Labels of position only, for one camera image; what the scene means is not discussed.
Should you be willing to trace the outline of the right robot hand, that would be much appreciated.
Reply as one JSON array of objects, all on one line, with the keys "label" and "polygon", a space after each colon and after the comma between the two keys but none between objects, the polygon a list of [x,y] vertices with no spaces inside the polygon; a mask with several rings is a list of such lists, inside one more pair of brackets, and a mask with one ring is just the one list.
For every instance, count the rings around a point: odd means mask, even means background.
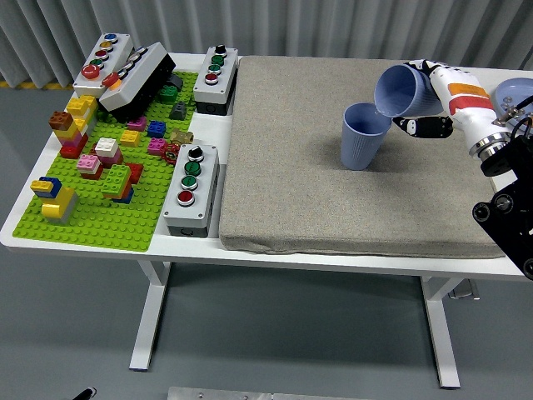
[{"label": "right robot hand", "polygon": [[418,59],[388,68],[374,99],[378,111],[412,137],[447,138],[458,129],[477,156],[511,138],[478,78],[441,62]]}]

